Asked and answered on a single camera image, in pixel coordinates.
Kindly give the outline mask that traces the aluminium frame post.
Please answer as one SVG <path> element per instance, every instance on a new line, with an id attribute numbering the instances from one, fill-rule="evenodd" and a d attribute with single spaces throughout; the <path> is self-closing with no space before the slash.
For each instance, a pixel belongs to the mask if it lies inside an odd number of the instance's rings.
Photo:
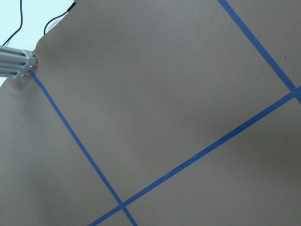
<path id="1" fill-rule="evenodd" d="M 0 76 L 2 78 L 23 79 L 37 64 L 37 58 L 31 51 L 0 47 Z"/>

